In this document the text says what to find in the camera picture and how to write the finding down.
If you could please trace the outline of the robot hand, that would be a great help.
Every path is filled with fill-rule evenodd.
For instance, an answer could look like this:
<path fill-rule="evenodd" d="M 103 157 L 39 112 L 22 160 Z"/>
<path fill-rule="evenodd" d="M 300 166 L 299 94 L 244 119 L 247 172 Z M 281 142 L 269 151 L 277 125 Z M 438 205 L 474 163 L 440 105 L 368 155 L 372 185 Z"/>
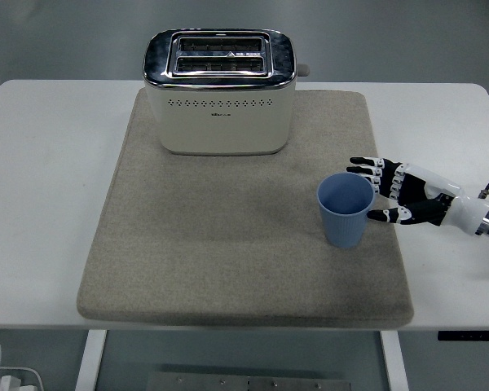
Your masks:
<path fill-rule="evenodd" d="M 380 157 L 351 157 L 350 163 L 348 172 L 363 176 L 378 195 L 397 203 L 368 212 L 372 220 L 406 226 L 428 222 L 476 235 L 488 215 L 488 202 L 468 197 L 453 181 L 417 165 Z"/>

